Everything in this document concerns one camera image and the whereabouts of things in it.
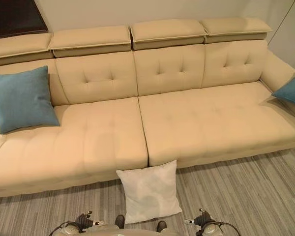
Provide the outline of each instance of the seat cushion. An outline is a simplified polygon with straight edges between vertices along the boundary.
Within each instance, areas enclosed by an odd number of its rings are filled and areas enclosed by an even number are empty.
[[[295,116],[261,82],[142,96],[139,103],[151,166],[295,147]]]
[[[0,135],[0,197],[118,178],[148,164],[138,98],[55,107],[61,127]]]

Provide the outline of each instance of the floor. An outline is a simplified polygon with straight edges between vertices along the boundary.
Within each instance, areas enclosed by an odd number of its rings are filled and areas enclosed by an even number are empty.
[[[243,236],[295,236],[295,148],[179,169],[177,197],[183,213],[164,219],[182,236],[195,235],[198,228],[183,220],[198,216],[200,207],[236,225]],[[125,214],[120,180],[0,198],[0,236],[47,236],[87,210],[107,223]],[[154,230],[158,220],[126,228]]]

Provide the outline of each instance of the cable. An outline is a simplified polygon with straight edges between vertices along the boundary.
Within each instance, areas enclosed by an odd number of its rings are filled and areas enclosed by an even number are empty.
[[[232,225],[232,224],[230,224],[230,223],[226,223],[226,222],[217,222],[217,221],[214,221],[214,222],[207,222],[207,223],[205,223],[205,224],[203,225],[203,227],[201,227],[201,230],[199,231],[200,235],[202,235],[203,232],[204,232],[204,230],[205,230],[205,228],[206,228],[208,225],[211,225],[211,224],[213,224],[213,225],[217,225],[218,227],[221,227],[222,225],[228,225],[228,226],[231,226],[231,227],[237,232],[238,236],[241,236],[239,230],[238,230],[234,225]]]
[[[58,227],[56,227],[50,234],[49,236],[52,236],[54,234],[55,231],[57,231],[58,229],[62,228],[62,225],[64,224],[68,224],[68,225],[74,225],[75,227],[78,228],[79,230],[79,233],[83,233],[83,230],[80,226],[80,224],[78,224],[77,222],[73,222],[73,221],[66,221],[66,222],[63,222],[62,224],[60,224]]]

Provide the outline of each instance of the tufted upholstery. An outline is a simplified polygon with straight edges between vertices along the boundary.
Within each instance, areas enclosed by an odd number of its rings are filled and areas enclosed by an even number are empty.
[[[57,106],[56,114],[61,127],[0,135],[0,196],[115,179],[116,170],[147,166],[138,98]]]
[[[30,62],[3,65],[0,66],[0,74],[19,73],[27,70],[33,70],[44,65],[48,66],[52,104],[54,106],[69,104],[59,80],[55,59],[35,60]]]
[[[151,166],[295,147],[295,116],[260,82],[142,96],[139,103]]]
[[[204,45],[134,51],[139,95],[201,87]]]
[[[56,65],[70,104],[138,95],[132,52],[59,58]]]
[[[254,82],[266,61],[265,40],[206,44],[206,69],[202,87]]]

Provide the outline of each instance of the foot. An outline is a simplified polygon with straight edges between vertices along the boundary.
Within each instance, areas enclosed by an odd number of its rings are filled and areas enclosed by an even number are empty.
[[[167,228],[166,222],[162,220],[158,222],[156,231],[160,233],[163,229],[166,229],[166,228]]]
[[[115,220],[115,225],[117,225],[120,229],[124,229],[124,216],[119,215]]]

